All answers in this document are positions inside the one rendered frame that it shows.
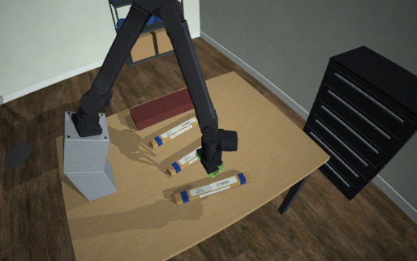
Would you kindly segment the brown rectangular box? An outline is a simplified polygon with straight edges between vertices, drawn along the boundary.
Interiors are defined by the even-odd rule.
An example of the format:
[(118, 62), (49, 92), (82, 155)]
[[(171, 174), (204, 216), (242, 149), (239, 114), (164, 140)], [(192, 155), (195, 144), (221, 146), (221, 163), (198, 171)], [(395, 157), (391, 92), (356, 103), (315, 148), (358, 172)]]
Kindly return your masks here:
[(180, 172), (182, 169), (186, 168), (188, 165), (190, 165), (193, 162), (195, 162), (196, 160), (198, 160), (198, 158), (196, 156), (196, 150), (199, 149), (199, 148), (201, 148), (201, 146), (199, 146), (198, 148), (196, 148), (192, 152), (186, 154), (181, 159), (175, 161), (170, 166), (166, 167), (167, 172), (171, 176), (174, 176), (176, 173)]

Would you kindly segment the long tan cardboard box with blue bands and white label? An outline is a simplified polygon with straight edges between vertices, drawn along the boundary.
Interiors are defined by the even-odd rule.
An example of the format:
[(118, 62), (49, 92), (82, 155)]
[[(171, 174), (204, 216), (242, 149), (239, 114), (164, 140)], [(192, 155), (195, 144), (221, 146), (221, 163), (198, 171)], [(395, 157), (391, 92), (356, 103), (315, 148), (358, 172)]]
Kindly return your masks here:
[(239, 173), (229, 178), (225, 178), (207, 185), (199, 186), (190, 190), (185, 190), (174, 194), (177, 204), (186, 203), (195, 199), (212, 195), (217, 192), (230, 189), (251, 181), (249, 172)]

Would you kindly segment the brown cardboard box with blue bands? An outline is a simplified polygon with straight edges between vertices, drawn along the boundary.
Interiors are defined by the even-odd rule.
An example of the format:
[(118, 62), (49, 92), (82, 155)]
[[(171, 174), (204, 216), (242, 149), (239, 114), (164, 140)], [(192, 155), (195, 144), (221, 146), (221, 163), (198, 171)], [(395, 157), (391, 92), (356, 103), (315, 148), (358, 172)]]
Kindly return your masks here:
[(157, 137), (149, 140), (149, 142), (152, 144), (153, 148), (157, 148), (161, 146), (162, 144), (166, 143), (167, 141), (173, 139), (174, 137), (178, 135), (181, 135), (183, 132), (188, 131), (189, 129), (197, 125), (198, 125), (198, 120), (197, 120), (197, 117), (195, 116), (175, 126), (174, 128), (164, 132), (163, 134), (158, 135)]

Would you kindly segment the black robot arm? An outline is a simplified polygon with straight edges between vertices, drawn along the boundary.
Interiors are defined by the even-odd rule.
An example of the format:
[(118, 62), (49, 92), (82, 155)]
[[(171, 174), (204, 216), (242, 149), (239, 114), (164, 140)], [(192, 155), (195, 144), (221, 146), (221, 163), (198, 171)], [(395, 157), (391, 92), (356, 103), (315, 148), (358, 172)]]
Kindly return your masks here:
[(102, 134), (99, 113), (105, 112), (105, 106), (111, 105), (114, 81), (146, 23), (155, 15), (165, 26), (194, 105), (202, 133), (202, 150), (207, 153), (214, 152), (213, 162), (221, 159), (222, 151), (237, 151), (237, 132), (218, 129), (217, 113), (204, 80), (187, 20), (183, 15), (183, 4), (178, 0), (132, 1), (127, 17), (92, 83), (92, 88), (81, 97), (76, 116), (75, 113), (71, 115), (79, 136), (83, 138)]

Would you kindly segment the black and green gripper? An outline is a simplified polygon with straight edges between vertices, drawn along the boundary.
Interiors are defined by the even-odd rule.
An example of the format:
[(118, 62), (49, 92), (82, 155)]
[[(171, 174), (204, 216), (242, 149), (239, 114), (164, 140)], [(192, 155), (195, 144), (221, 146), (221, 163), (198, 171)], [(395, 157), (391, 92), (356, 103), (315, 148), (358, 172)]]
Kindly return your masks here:
[[(199, 148), (199, 149), (196, 150), (196, 156), (200, 160), (201, 164), (204, 166), (207, 174), (211, 178), (214, 178), (220, 172), (220, 170), (224, 169), (224, 167), (222, 165), (222, 160), (217, 160), (217, 161), (213, 162), (213, 153), (214, 152), (207, 153), (207, 152), (204, 152), (202, 150), (203, 151), (203, 156), (202, 156), (202, 151), (201, 150), (202, 150), (202, 148)], [(212, 175), (213, 173), (214, 173), (214, 175)]]

